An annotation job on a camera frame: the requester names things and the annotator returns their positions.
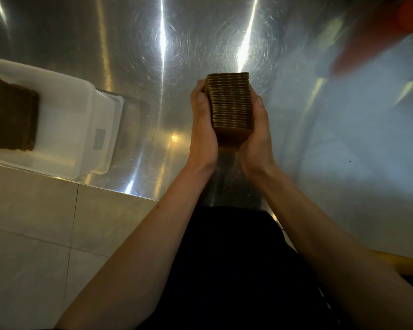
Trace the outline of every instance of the person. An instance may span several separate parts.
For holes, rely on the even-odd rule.
[[[186,165],[56,328],[331,329],[347,319],[361,329],[413,329],[413,287],[280,170],[254,91],[254,132],[240,148],[242,169],[297,252],[267,212],[196,206],[218,159],[204,84],[191,94]]]

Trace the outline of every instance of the forearm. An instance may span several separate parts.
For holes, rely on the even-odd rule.
[[[413,328],[413,288],[342,230],[279,169],[256,185],[298,253],[361,328]]]
[[[61,329],[131,329],[156,308],[209,172],[184,168],[141,224],[57,324]]]

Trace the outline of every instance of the folded cardboard stack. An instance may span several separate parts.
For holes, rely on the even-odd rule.
[[[36,91],[0,80],[0,149],[34,148],[38,108]]]
[[[238,150],[254,130],[249,74],[209,74],[205,95],[219,147]]]

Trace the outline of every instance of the metal countertop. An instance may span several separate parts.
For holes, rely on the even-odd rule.
[[[111,170],[74,182],[154,200],[187,160],[196,81],[248,71],[285,172],[369,247],[413,257],[413,35],[328,77],[380,1],[0,0],[0,58],[123,96]],[[265,207],[230,153],[201,202]]]

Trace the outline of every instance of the white plastic container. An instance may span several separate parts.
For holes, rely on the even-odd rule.
[[[102,94],[75,77],[1,59],[0,78],[40,94],[33,151],[0,149],[0,163],[64,179],[108,170],[121,97]]]

